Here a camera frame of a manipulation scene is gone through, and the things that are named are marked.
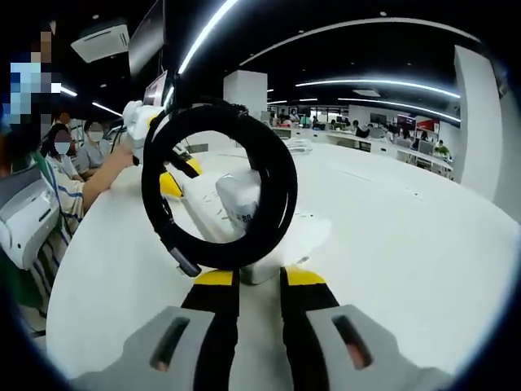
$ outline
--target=black ceiling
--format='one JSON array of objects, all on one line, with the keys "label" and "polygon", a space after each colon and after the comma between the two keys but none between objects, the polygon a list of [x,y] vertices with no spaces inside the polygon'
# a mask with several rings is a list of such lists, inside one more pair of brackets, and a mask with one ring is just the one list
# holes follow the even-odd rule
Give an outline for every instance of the black ceiling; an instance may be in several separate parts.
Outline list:
[{"label": "black ceiling", "polygon": [[[201,28],[225,0],[166,1],[168,42],[162,65],[173,72]],[[72,116],[99,120],[114,118],[112,114],[94,108],[90,102],[97,101],[121,112],[126,102],[140,99],[145,87],[158,75],[158,55],[137,79],[131,80],[127,54],[86,64],[70,48],[70,43],[78,39],[83,29],[116,17],[127,20],[132,35],[154,2],[63,2],[53,43],[53,60],[63,84],[78,93],[75,99],[61,98]],[[461,1],[239,0],[183,73],[179,97],[183,101],[202,94],[221,96],[223,77],[238,68],[268,73],[269,88],[275,89],[270,95],[272,100],[319,98],[321,104],[335,104],[338,97],[358,96],[352,92],[354,86],[295,87],[301,82],[337,77],[391,77],[456,90],[454,44],[482,52],[487,49],[455,33],[414,24],[365,24],[318,33],[279,47],[243,67],[239,64],[251,54],[299,35],[300,30],[379,18],[382,11],[387,17],[430,20],[464,30],[486,42],[503,60],[511,62],[513,54],[508,51],[506,37],[509,34],[513,37],[517,32],[515,24],[510,22],[514,16],[501,9],[501,3],[494,2],[491,7]],[[99,19],[93,20],[93,15],[99,15]],[[421,90],[387,87],[376,90],[389,100],[422,103],[442,111],[449,105],[443,96]]]}]

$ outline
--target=white pillar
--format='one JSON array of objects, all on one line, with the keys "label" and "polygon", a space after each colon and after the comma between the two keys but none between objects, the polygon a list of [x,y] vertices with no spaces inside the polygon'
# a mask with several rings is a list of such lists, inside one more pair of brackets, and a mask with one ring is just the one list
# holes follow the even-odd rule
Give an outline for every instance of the white pillar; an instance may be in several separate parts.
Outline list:
[{"label": "white pillar", "polygon": [[514,92],[500,100],[503,122],[503,158],[494,204],[521,223],[521,115]]},{"label": "white pillar", "polygon": [[261,112],[268,110],[268,75],[265,73],[235,71],[224,79],[224,100],[243,104],[250,116],[260,120]]},{"label": "white pillar", "polygon": [[493,201],[501,169],[501,106],[490,61],[455,46],[454,63],[461,98],[461,146],[454,160],[453,176]]}]

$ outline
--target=led light strip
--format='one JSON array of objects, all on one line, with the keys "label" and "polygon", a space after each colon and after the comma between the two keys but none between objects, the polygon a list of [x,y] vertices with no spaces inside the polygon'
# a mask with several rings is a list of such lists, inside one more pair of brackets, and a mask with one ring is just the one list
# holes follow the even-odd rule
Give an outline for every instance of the led light strip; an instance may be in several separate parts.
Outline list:
[{"label": "led light strip", "polygon": [[[55,88],[55,84],[52,83],[51,87],[54,89]],[[65,88],[65,87],[63,87],[61,85],[59,86],[59,91],[65,93],[67,95],[71,95],[71,96],[73,96],[75,98],[78,96],[78,94],[76,92],[74,92],[73,90],[70,90],[69,88]],[[173,93],[173,87],[170,89],[169,95],[167,95],[167,101],[168,101],[168,99],[169,99],[169,97],[171,96],[172,93]],[[115,112],[114,110],[111,110],[110,108],[106,108],[105,106],[103,106],[102,104],[99,104],[97,102],[93,102],[92,105],[96,106],[97,108],[101,108],[102,110],[106,110],[108,112],[111,112],[112,114],[116,114],[117,116],[122,116],[119,112]]]},{"label": "led light strip", "polygon": [[347,100],[349,102],[368,102],[368,103],[380,103],[380,104],[389,104],[391,106],[398,106],[401,108],[412,108],[414,110],[419,110],[421,112],[429,112],[430,114],[436,114],[437,116],[442,116],[444,118],[447,118],[452,121],[461,122],[459,118],[456,118],[455,116],[450,116],[448,114],[444,114],[442,112],[435,112],[434,110],[430,110],[428,108],[419,108],[418,106],[413,106],[411,104],[405,104],[405,103],[397,103],[397,102],[388,102],[385,100],[373,100],[373,99],[355,99],[355,98],[339,98],[339,100]]},{"label": "led light strip", "polygon": [[122,116],[119,112],[115,112],[114,110],[111,110],[110,108],[106,108],[105,106],[97,103],[97,102],[93,102],[92,103],[93,106],[96,106],[97,108],[101,108],[102,110],[106,110],[108,112],[111,112],[112,114],[116,114],[117,116]]},{"label": "led light strip", "polygon": [[188,63],[194,57],[195,52],[199,49],[201,44],[204,42],[206,37],[210,34],[210,31],[215,27],[215,25],[219,22],[219,20],[222,19],[222,17],[230,10],[231,7],[235,5],[236,2],[239,0],[226,0],[226,2],[219,8],[219,11],[215,13],[215,15],[210,19],[208,24],[204,26],[203,31],[199,34],[197,39],[195,40],[194,44],[190,48],[190,51],[186,55],[185,59],[183,60],[181,67],[179,68],[178,73],[181,75],[183,72],[185,72],[186,67],[188,66]]},{"label": "led light strip", "polygon": [[460,99],[461,96],[454,94],[453,92],[441,90],[439,88],[425,86],[423,84],[409,83],[407,81],[394,81],[394,80],[379,80],[379,79],[343,79],[343,80],[324,80],[324,81],[311,81],[309,83],[297,84],[295,87],[305,86],[319,86],[324,84],[389,84],[393,86],[405,86],[412,88],[419,88],[422,90],[429,90],[438,94],[445,94],[452,98]]},{"label": "led light strip", "polygon": [[173,87],[170,87],[169,92],[166,94],[166,98],[164,99],[163,108],[166,108],[166,106],[169,104],[170,98],[172,98],[173,95]]},{"label": "led light strip", "polygon": [[60,87],[59,87],[59,91],[65,93],[65,94],[67,94],[67,95],[74,96],[74,97],[77,96],[77,93],[76,93],[76,92],[74,92],[73,90],[70,90],[69,88],[65,88],[65,87],[63,87],[63,86],[60,86]]}]

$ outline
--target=gray gripper housing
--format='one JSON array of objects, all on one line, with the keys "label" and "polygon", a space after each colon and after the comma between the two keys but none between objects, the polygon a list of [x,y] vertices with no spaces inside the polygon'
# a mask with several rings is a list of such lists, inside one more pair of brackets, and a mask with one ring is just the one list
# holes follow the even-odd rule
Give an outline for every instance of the gray gripper housing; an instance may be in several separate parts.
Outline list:
[{"label": "gray gripper housing", "polygon": [[[77,390],[192,391],[199,352],[214,313],[168,307],[137,330],[112,365],[72,380]],[[166,354],[169,370],[154,368]]]},{"label": "gray gripper housing", "polygon": [[[393,334],[353,305],[308,311],[326,364],[330,391],[438,391],[451,377],[436,368],[419,368],[400,354]],[[365,346],[369,365],[356,369],[346,340]]]}]

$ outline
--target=white table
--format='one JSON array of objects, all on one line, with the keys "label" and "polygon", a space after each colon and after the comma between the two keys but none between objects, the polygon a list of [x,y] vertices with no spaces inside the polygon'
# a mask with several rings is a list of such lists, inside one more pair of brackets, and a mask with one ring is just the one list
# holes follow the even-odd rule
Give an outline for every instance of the white table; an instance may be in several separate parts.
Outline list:
[{"label": "white table", "polygon": [[352,133],[348,133],[348,132],[326,131],[323,133],[325,133],[327,135],[327,137],[331,137],[331,138],[349,139],[352,141],[358,141],[359,143],[371,144],[371,152],[373,152],[373,148],[377,148],[377,149],[385,148],[387,150],[392,150],[393,152],[395,152],[394,156],[397,153],[405,153],[406,155],[409,155],[409,156],[416,156],[421,159],[430,161],[431,163],[438,165],[440,167],[443,167],[444,169],[447,169],[448,171],[452,171],[452,169],[453,169],[453,167],[449,163],[447,163],[446,161],[444,161],[438,157],[435,157],[432,155],[427,155],[425,153],[413,151],[412,149],[400,147],[398,145],[389,143],[386,138],[371,138],[371,137],[361,138],[361,137],[357,137],[356,135],[354,135]]},{"label": "white table", "polygon": [[[240,156],[199,159],[224,174],[247,164]],[[458,373],[510,295],[518,224],[466,188],[397,160],[314,144],[295,162],[299,203],[332,224],[304,267],[340,304],[392,332],[408,359]],[[181,204],[173,213],[196,233]],[[147,220],[139,169],[127,169],[87,213],[59,269],[47,319],[51,360],[68,378],[116,361],[126,338],[181,304],[191,280],[176,265]],[[230,389],[290,389],[277,279],[241,286],[240,310]]]}]

